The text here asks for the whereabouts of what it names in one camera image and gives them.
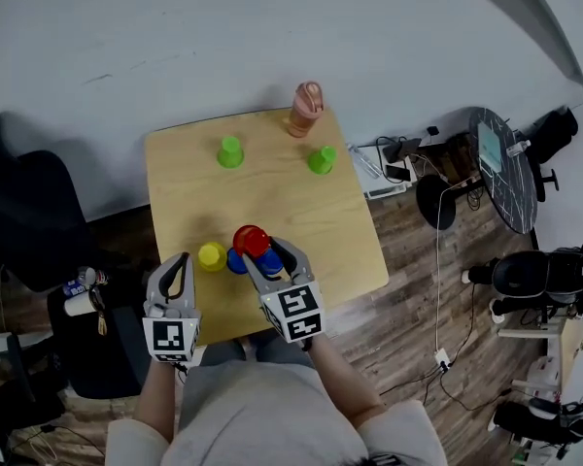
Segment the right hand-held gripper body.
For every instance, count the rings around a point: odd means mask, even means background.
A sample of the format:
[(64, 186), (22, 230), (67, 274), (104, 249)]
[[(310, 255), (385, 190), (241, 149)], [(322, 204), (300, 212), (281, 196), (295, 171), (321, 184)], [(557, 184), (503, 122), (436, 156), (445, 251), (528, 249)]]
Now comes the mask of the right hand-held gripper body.
[(298, 343), (324, 332), (325, 308), (316, 281), (264, 293), (259, 296), (259, 303), (287, 343)]

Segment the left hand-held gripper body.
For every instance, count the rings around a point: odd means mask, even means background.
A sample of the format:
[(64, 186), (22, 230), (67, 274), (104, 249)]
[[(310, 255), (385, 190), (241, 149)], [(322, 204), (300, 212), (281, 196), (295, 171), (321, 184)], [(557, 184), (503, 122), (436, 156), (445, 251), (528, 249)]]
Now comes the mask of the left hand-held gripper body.
[(143, 308), (149, 354), (158, 362), (191, 362), (201, 324), (195, 305), (189, 301), (145, 302)]

